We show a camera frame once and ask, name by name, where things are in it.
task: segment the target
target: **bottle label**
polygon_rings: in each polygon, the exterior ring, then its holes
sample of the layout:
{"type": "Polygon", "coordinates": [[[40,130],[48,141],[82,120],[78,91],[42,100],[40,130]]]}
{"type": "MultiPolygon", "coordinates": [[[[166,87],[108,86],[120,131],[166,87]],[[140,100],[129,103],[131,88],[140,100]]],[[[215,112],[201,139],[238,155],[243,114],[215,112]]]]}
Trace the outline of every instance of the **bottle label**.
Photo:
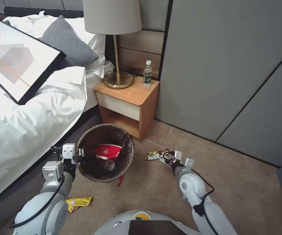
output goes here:
{"type": "Polygon", "coordinates": [[[151,81],[152,81],[152,75],[151,74],[143,75],[143,83],[150,84],[151,81]]]}

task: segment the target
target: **framed picture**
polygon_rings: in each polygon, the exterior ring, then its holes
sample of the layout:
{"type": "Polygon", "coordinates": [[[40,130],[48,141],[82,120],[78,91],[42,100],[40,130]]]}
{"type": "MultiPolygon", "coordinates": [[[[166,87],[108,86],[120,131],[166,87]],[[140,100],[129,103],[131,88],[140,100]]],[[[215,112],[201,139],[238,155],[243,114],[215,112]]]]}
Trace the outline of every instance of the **framed picture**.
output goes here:
{"type": "Polygon", "coordinates": [[[31,99],[65,56],[0,21],[0,86],[17,104],[31,99]]]}

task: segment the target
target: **yellow snack wrapper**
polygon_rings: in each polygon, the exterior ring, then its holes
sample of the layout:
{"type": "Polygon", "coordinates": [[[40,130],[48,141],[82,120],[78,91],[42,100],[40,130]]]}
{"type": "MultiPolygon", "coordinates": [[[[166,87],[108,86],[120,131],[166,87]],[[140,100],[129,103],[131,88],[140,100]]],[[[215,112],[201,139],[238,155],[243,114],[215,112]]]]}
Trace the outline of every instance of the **yellow snack wrapper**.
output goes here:
{"type": "Polygon", "coordinates": [[[90,204],[91,199],[92,196],[67,199],[66,203],[68,204],[68,213],[71,214],[72,212],[79,209],[81,206],[88,206],[90,204]]]}

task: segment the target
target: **brass lamp stand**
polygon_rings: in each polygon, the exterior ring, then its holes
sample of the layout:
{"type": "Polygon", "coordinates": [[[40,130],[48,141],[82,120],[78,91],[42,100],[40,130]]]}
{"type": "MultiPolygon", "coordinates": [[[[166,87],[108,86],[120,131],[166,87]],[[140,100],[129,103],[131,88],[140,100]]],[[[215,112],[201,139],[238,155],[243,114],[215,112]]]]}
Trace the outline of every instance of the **brass lamp stand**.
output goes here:
{"type": "Polygon", "coordinates": [[[122,74],[119,70],[118,63],[118,49],[117,49],[117,38],[114,35],[114,46],[115,46],[115,58],[117,72],[113,72],[110,75],[104,77],[103,82],[105,86],[113,89],[122,89],[131,86],[134,83],[134,77],[131,74],[122,74]]]}

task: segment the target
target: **gray knit pillow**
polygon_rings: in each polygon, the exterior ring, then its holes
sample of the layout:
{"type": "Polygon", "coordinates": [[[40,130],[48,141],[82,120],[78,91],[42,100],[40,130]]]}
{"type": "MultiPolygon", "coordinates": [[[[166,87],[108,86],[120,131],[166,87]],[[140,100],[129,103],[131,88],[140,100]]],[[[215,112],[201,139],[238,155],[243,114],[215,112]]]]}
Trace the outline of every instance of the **gray knit pillow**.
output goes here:
{"type": "Polygon", "coordinates": [[[75,34],[62,15],[49,26],[41,40],[65,53],[69,66],[85,67],[98,59],[95,52],[75,34]]]}

